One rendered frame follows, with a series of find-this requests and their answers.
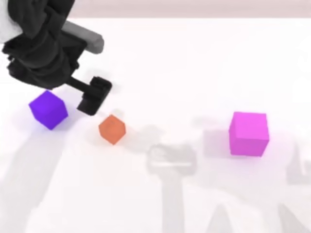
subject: white background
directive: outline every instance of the white background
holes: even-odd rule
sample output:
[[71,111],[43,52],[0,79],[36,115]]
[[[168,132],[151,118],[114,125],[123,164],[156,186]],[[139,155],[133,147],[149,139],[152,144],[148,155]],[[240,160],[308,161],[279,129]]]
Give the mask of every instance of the white background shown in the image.
[[[73,22],[105,39],[102,54],[81,57],[75,77],[89,82],[102,76],[114,89],[94,117],[75,110],[78,91],[54,90],[69,118],[49,132],[28,109],[43,90],[10,78],[0,57],[4,227],[28,222],[21,229],[30,233],[165,232],[162,211],[170,207],[162,208],[161,184],[168,174],[159,179],[146,166],[147,150],[158,143],[188,144],[195,151],[196,173],[180,176],[183,189],[176,191],[184,195],[186,232],[207,232],[219,203],[234,232],[268,232],[261,210],[270,213],[279,202],[311,227],[311,185],[302,191],[285,181],[294,156],[301,157],[301,176],[311,161],[310,20]],[[271,142],[261,159],[227,156],[234,111],[268,114]],[[116,146],[98,133],[110,113],[128,130]]]

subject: purple cube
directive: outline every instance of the purple cube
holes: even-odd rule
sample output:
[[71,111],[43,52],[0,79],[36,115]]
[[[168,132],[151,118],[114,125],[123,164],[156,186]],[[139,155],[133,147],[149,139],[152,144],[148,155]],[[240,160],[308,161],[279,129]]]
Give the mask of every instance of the purple cube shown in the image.
[[232,155],[261,157],[269,143],[267,115],[235,112],[229,128]]
[[45,91],[29,104],[37,121],[49,130],[54,129],[68,117],[65,103],[50,91]]

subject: red-orange cube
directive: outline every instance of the red-orange cube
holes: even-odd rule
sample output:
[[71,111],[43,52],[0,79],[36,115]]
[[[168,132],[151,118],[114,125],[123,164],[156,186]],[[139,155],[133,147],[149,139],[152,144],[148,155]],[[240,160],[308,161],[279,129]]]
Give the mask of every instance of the red-orange cube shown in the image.
[[99,125],[99,132],[102,138],[115,145],[126,134],[125,124],[110,115]]

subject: white wall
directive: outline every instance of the white wall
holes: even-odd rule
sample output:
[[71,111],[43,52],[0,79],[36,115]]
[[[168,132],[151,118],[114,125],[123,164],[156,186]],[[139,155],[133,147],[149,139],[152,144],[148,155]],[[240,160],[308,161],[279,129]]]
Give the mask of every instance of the white wall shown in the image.
[[72,17],[309,17],[310,0],[76,0]]

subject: colored block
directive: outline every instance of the colored block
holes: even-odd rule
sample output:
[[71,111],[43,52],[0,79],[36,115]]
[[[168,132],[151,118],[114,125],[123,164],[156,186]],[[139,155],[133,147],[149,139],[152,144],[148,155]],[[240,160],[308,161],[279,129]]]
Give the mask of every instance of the colored block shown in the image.
[[267,115],[235,112],[229,128],[232,155],[261,157],[269,143]]
[[45,91],[29,104],[37,121],[53,130],[68,117],[65,103],[50,91]]
[[99,132],[102,138],[115,145],[126,134],[125,124],[110,115],[99,125]]

